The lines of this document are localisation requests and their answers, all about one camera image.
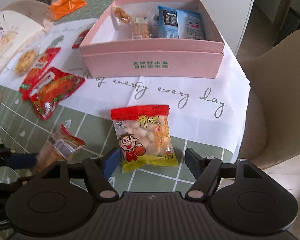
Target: wooden floor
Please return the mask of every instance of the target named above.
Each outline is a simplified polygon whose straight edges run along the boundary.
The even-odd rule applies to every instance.
[[[269,19],[254,6],[237,54],[238,61],[253,59],[270,50],[276,35]],[[291,232],[300,239],[300,155],[267,169],[266,173],[297,199],[299,213]]]

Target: basketball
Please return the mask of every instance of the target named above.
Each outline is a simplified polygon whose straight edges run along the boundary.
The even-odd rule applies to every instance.
[[[146,148],[144,148],[143,146],[138,146],[138,147],[135,148],[134,153],[137,156],[142,156],[146,153]]]

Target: pink cardboard box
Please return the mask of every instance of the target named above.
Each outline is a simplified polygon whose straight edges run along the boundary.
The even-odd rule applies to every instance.
[[[155,12],[158,5],[200,13],[205,40],[131,39],[132,26],[114,17]],[[117,0],[97,20],[80,45],[93,77],[178,76],[215,78],[223,58],[223,39],[200,0]]]

